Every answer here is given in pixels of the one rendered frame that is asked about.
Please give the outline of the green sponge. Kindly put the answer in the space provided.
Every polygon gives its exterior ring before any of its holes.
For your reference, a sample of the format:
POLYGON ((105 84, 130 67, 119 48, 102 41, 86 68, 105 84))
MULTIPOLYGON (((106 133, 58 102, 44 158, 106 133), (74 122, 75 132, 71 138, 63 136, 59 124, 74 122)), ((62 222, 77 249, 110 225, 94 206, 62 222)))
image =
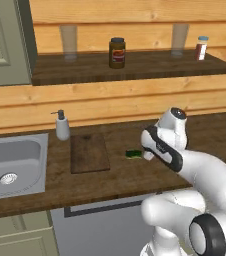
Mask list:
POLYGON ((125 152, 125 157, 127 159, 136 159, 142 157, 142 152, 140 150, 127 150, 125 152))

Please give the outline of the dark wooden cutting board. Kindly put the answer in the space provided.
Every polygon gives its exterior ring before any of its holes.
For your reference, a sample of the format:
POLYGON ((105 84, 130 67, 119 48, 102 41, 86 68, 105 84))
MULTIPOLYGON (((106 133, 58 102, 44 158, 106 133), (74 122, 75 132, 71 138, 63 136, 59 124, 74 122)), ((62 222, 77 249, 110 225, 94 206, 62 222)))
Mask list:
POLYGON ((109 169, 106 143, 101 133, 71 137, 70 171, 72 174, 108 171, 109 169))

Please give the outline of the grey dishwasher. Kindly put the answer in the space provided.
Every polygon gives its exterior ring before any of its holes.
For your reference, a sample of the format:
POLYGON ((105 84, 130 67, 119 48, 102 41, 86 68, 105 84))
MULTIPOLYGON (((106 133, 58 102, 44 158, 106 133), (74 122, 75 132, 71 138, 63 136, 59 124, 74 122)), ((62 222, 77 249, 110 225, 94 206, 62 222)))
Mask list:
MULTIPOLYGON (((148 197, 145 194, 67 207, 104 206, 148 197)), ((60 256, 139 256, 153 234, 153 228, 142 218, 140 205, 69 218, 64 217, 65 207, 52 210, 60 256)))

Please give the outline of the white soap dispenser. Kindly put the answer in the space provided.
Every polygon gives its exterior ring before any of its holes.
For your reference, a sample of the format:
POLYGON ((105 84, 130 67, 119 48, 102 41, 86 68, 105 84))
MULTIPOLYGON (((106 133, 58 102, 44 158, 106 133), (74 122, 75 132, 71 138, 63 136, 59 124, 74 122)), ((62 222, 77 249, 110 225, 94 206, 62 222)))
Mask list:
POLYGON ((66 141, 70 138, 70 128, 69 122, 66 118, 64 111, 62 109, 55 112, 57 118, 55 120, 56 124, 56 136, 61 141, 66 141))

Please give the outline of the brown jar with red label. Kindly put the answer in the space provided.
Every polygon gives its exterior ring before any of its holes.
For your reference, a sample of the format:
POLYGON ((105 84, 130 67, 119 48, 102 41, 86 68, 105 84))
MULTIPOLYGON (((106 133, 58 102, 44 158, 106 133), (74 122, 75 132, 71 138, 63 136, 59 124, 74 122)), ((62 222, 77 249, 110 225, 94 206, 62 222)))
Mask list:
POLYGON ((109 42, 109 67, 121 69, 125 66, 126 44, 122 37, 114 37, 109 42))

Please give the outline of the red spice bottle blue cap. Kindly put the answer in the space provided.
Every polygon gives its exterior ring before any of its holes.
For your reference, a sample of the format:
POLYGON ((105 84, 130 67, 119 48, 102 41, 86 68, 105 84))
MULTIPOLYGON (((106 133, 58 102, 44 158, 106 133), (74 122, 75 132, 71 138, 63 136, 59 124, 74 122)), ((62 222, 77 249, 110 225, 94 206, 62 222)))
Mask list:
POLYGON ((198 37, 198 42, 195 49, 195 59, 197 61, 202 61, 205 58, 208 40, 208 36, 198 37))

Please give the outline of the clear drinking glass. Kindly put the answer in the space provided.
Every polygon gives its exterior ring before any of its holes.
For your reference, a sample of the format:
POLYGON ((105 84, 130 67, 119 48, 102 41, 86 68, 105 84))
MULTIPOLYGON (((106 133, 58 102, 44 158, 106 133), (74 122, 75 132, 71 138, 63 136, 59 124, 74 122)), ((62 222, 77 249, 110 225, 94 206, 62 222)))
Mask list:
POLYGON ((172 28, 171 55, 181 57, 189 31, 188 24, 174 24, 172 28))
POLYGON ((77 27, 75 25, 62 25, 60 34, 65 60, 75 62, 77 59, 77 27))

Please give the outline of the grey steel sink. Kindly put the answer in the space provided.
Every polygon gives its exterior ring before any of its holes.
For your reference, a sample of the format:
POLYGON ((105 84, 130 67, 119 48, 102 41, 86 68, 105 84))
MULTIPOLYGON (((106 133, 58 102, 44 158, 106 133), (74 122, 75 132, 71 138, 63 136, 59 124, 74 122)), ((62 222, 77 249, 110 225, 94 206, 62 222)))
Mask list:
POLYGON ((0 199, 45 191, 48 137, 0 138, 0 199))

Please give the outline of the pale green base cupboard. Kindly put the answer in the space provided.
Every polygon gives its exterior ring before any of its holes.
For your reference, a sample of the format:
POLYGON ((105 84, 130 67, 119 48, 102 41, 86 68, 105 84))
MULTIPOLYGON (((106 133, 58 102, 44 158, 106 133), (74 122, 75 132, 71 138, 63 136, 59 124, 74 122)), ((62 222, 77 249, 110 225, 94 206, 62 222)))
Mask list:
POLYGON ((59 256, 50 212, 0 218, 0 256, 59 256))

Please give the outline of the dark wooden wall shelf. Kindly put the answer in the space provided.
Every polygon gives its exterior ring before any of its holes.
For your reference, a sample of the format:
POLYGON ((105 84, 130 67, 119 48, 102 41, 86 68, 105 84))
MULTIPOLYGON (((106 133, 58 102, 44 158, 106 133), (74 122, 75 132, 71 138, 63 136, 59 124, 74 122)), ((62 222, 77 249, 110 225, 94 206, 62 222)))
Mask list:
POLYGON ((180 58, 170 51, 127 52, 125 67, 109 67, 108 53, 82 53, 69 62, 64 55, 40 55, 32 76, 33 86, 96 83, 125 80, 226 74, 226 61, 210 54, 197 61, 194 50, 180 58))

